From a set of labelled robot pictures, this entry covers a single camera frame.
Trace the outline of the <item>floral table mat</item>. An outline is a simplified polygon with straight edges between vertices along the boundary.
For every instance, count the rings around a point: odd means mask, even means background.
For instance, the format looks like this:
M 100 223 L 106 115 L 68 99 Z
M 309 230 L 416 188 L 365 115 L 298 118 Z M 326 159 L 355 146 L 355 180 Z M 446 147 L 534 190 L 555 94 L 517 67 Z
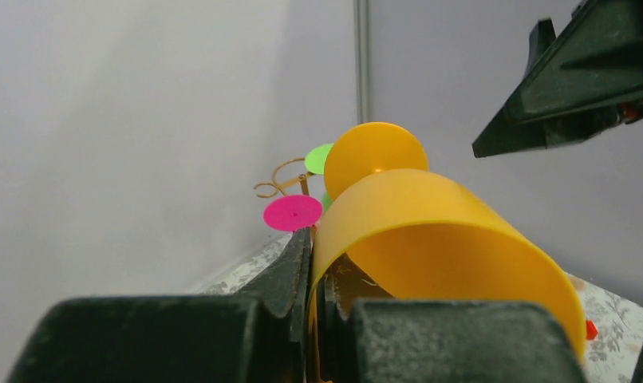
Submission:
M 291 235 L 276 235 L 221 274 L 206 278 L 192 293 L 232 294 L 261 274 L 283 251 Z M 635 382 L 643 344 L 643 307 L 592 282 L 569 276 L 585 314 L 598 334 L 586 344 L 584 370 L 589 382 Z

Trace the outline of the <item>green plastic wine glass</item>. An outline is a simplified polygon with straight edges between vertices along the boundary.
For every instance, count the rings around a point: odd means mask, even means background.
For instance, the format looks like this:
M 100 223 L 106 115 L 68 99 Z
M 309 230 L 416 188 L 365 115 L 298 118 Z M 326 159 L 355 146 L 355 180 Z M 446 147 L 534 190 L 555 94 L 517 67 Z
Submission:
M 304 159 L 304 165 L 307 172 L 310 172 L 313 175 L 323 176 L 325 171 L 325 162 L 332 147 L 333 143 L 322 144 L 308 152 Z M 324 212 L 328 210 L 332 202 L 333 200 L 325 191 L 321 197 L 321 205 Z

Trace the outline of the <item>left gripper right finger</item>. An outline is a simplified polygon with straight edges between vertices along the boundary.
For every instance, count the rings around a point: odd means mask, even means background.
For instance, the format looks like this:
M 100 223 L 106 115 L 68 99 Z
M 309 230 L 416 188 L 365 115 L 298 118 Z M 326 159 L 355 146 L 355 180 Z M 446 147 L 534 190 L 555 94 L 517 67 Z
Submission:
M 566 333 L 528 302 L 390 298 L 353 264 L 317 288 L 318 372 L 333 382 L 584 382 Z

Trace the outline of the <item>red curved piece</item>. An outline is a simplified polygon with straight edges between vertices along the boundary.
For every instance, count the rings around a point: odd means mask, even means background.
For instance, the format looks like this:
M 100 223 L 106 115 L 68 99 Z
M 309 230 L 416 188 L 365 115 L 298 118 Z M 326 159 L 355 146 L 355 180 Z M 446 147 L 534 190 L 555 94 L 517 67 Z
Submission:
M 587 319 L 586 324 L 586 340 L 593 341 L 598 336 L 598 328 L 593 321 Z

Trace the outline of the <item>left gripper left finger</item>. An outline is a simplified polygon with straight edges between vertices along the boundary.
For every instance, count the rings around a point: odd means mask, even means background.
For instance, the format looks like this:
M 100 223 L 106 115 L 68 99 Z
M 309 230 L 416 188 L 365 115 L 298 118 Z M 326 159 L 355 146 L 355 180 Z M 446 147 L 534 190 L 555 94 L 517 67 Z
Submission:
M 51 307 L 10 382 L 302 382 L 309 229 L 233 294 L 73 298 Z

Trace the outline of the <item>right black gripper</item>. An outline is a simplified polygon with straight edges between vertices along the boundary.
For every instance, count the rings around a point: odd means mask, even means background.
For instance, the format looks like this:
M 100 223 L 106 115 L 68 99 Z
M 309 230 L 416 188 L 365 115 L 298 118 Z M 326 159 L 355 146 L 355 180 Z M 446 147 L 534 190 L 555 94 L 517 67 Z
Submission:
M 472 143 L 477 158 L 579 144 L 643 120 L 643 1 L 581 1 L 529 37 L 523 79 Z

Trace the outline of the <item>gold wire glass rack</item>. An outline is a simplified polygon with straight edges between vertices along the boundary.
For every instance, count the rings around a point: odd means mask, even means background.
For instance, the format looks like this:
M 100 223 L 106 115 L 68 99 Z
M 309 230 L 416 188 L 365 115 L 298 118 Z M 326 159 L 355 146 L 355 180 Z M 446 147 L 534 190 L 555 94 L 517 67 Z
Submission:
M 302 195 L 310 195 L 309 179 L 316 176 L 315 173 L 305 170 L 297 176 L 292 176 L 287 180 L 280 180 L 279 174 L 282 170 L 292 164 L 304 164 L 303 157 L 293 158 L 277 165 L 267 181 L 259 182 L 253 186 L 256 196 L 260 199 L 272 199 L 277 196 L 290 195 L 289 190 L 295 188 Z

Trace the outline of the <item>amber plastic wine glass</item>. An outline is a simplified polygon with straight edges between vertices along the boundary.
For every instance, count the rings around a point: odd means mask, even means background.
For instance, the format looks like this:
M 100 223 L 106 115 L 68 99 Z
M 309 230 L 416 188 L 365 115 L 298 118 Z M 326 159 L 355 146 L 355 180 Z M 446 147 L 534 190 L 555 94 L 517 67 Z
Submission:
M 314 238 L 314 283 L 347 255 L 394 298 L 537 303 L 583 360 L 586 317 L 566 273 L 464 186 L 430 172 L 409 131 L 351 128 L 329 151 L 324 183 L 332 203 Z

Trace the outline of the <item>magenta plastic wine glass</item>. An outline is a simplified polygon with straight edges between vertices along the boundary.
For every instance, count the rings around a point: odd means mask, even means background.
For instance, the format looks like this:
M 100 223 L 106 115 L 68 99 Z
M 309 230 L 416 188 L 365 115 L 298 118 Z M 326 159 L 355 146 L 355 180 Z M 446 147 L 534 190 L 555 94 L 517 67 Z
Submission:
M 320 219 L 323 206 L 309 195 L 287 195 L 269 203 L 262 218 L 265 224 L 276 230 L 294 232 L 312 227 Z

